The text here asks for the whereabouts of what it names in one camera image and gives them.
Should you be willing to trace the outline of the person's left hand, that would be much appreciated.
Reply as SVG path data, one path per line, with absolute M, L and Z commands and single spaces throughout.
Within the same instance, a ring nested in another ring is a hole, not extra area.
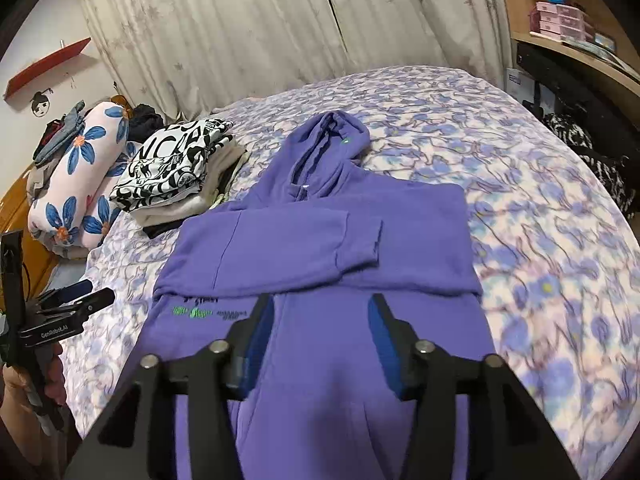
M 62 346 L 56 342 L 52 347 L 52 358 L 47 366 L 44 393 L 58 405 L 66 402 L 65 378 L 60 355 Z M 9 431 L 17 449 L 31 465 L 42 466 L 55 453 L 55 444 L 40 427 L 28 395 L 32 390 L 29 374 L 21 367 L 3 367 L 4 393 L 1 404 L 1 419 Z

